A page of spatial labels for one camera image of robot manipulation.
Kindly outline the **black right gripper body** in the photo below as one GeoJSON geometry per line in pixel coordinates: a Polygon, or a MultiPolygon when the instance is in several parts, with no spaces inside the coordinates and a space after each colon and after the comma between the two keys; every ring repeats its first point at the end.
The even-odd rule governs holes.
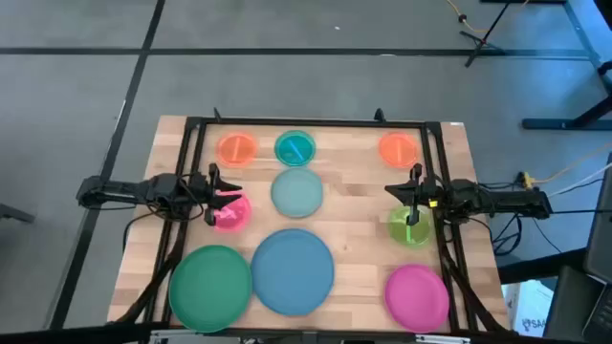
{"type": "Polygon", "coordinates": [[[416,163],[409,172],[409,185],[412,187],[412,195],[410,200],[410,214],[406,219],[408,226],[415,226],[420,221],[418,205],[430,206],[431,200],[436,200],[439,193],[439,186],[436,184],[436,178],[425,177],[420,181],[423,175],[423,166],[416,163]]]}

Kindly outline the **small pink translucent plate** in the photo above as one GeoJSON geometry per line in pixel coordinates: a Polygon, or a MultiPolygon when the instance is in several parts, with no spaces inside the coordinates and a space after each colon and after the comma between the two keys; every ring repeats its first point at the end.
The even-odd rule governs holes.
{"type": "Polygon", "coordinates": [[[240,198],[214,211],[214,229],[222,233],[235,233],[241,231],[251,220],[251,202],[243,191],[219,192],[221,196],[235,196],[240,198]]]}

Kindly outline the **small green translucent plate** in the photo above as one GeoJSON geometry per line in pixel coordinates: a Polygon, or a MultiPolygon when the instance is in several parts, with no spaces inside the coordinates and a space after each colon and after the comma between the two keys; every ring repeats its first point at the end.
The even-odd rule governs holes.
{"type": "Polygon", "coordinates": [[[397,206],[393,208],[388,216],[387,230],[392,239],[405,246],[421,246],[429,241],[431,234],[431,214],[428,208],[419,205],[419,221],[410,225],[409,206],[397,206]]]}

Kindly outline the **small orange translucent plate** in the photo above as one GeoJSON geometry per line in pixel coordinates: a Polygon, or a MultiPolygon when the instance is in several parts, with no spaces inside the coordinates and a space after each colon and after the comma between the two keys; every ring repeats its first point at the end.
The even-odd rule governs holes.
{"type": "Polygon", "coordinates": [[[257,141],[248,133],[228,133],[216,143],[217,160],[227,167],[247,166],[256,157],[257,150],[257,141]]]}
{"type": "Polygon", "coordinates": [[[415,139],[406,133],[392,132],[383,135],[378,144],[382,160],[394,168],[411,167],[418,159],[415,139]]]}

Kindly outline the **medium grey-blue plastic plate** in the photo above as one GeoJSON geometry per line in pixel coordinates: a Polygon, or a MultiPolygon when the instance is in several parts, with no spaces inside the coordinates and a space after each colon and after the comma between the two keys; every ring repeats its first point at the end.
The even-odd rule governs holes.
{"type": "Polygon", "coordinates": [[[323,202],[321,177],[308,168],[290,168],[276,176],[271,186],[276,210],[290,218],[313,215],[323,202]]]}

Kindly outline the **small teal translucent plate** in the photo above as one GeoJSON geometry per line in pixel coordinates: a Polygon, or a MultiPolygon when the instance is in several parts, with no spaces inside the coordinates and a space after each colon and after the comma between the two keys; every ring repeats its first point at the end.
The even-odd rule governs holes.
{"type": "Polygon", "coordinates": [[[284,132],[274,144],[276,158],[291,167],[307,165],[315,157],[316,151],[314,138],[301,130],[284,132]]]}

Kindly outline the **large green plastic plate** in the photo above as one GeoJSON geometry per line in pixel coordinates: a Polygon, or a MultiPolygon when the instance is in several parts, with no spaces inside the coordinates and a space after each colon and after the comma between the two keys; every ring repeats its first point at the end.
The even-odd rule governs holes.
{"type": "Polygon", "coordinates": [[[174,270],[168,301],[178,321],[200,333],[232,325],[251,300],[251,270],[235,249],[212,245],[195,249],[174,270]]]}

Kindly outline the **large blue plastic plate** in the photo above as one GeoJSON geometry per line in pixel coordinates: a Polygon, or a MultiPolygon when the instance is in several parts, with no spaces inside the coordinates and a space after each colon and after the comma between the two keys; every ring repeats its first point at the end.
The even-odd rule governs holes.
{"type": "Polygon", "coordinates": [[[251,259],[253,291],[285,316],[316,310],[334,285],[335,263],[324,242],[301,228],[279,230],[260,243],[251,259]]]}

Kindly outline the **medium magenta plastic plate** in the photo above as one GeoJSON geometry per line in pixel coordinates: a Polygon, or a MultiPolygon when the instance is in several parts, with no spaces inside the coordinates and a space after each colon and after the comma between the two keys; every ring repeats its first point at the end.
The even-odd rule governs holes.
{"type": "Polygon", "coordinates": [[[423,265],[395,269],[385,282],[383,298],[392,319],[411,333],[435,332],[448,318],[448,290],[443,280],[423,265]]]}

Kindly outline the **black tripod stand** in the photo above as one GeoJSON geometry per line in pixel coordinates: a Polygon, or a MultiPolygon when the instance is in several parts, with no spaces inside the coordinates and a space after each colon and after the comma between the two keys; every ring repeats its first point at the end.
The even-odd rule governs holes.
{"type": "Polygon", "coordinates": [[[489,28],[485,31],[478,31],[473,28],[468,22],[468,17],[464,13],[457,11],[458,22],[460,24],[463,24],[467,29],[470,30],[470,32],[460,31],[460,34],[467,38],[470,38],[475,44],[473,51],[470,53],[467,61],[464,64],[466,68],[469,68],[474,62],[474,60],[478,57],[478,55],[480,55],[487,47],[492,48],[495,52],[504,52],[503,49],[491,44],[489,42],[489,38],[509,6],[510,3],[507,2],[502,8],[502,10],[499,12],[499,14],[497,14],[489,28]]]}

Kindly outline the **dark grey monitor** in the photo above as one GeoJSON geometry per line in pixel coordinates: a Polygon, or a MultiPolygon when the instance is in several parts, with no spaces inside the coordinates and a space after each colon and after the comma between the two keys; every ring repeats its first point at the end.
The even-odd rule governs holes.
{"type": "Polygon", "coordinates": [[[584,268],[612,284],[612,166],[604,173],[588,244],[584,268]]]}

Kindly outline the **black computer case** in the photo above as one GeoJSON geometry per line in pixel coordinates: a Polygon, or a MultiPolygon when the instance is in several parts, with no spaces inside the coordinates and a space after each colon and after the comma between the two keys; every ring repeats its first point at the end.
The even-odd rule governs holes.
{"type": "Polygon", "coordinates": [[[543,336],[579,344],[612,344],[612,284],[563,267],[543,336]]]}

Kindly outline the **black furniture foot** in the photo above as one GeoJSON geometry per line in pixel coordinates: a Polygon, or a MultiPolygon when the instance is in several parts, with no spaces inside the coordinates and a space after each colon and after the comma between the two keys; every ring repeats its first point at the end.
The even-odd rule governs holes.
{"type": "Polygon", "coordinates": [[[0,220],[13,219],[22,223],[32,223],[35,217],[15,207],[0,203],[0,220]]]}

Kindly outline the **black metal table frame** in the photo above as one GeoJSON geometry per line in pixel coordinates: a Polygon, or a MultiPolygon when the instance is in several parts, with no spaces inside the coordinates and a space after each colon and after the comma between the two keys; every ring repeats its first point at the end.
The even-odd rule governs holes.
{"type": "Polygon", "coordinates": [[[272,331],[396,334],[401,327],[387,313],[383,285],[393,269],[410,263],[440,267],[438,245],[432,236],[416,248],[392,240],[386,219],[397,201],[385,191],[403,183],[406,169],[387,165],[378,153],[380,138],[403,132],[417,145],[417,160],[425,170],[453,178],[473,179],[474,168],[465,127],[460,123],[299,118],[206,118],[193,130],[182,116],[159,119],[150,142],[146,176],[192,165],[206,169],[216,159],[218,141],[232,133],[255,138],[253,160],[243,168],[223,168],[222,178],[243,187],[253,214],[245,229],[221,234],[196,219],[186,230],[185,251],[205,245],[233,247],[251,258],[256,247],[275,231],[301,227],[318,235],[330,248],[335,283],[330,296],[304,316],[283,316],[252,299],[247,311],[231,326],[234,335],[272,331]],[[317,151],[312,169],[323,182],[323,202],[311,216],[291,219],[278,213],[270,196],[273,179],[282,165],[275,158],[276,139],[289,130],[312,135],[317,151]]]}

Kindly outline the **dark desk frame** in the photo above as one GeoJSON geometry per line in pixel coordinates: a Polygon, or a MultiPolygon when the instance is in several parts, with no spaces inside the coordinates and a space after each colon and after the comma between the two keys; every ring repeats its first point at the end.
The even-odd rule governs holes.
{"type": "Polygon", "coordinates": [[[600,62],[600,57],[593,48],[571,4],[566,2],[563,7],[575,28],[582,47],[587,52],[589,62],[595,68],[596,76],[607,92],[607,96],[576,118],[524,118],[521,121],[521,127],[525,130],[612,132],[612,119],[603,119],[603,117],[612,113],[612,79],[609,79],[612,76],[612,60],[600,62]]]}

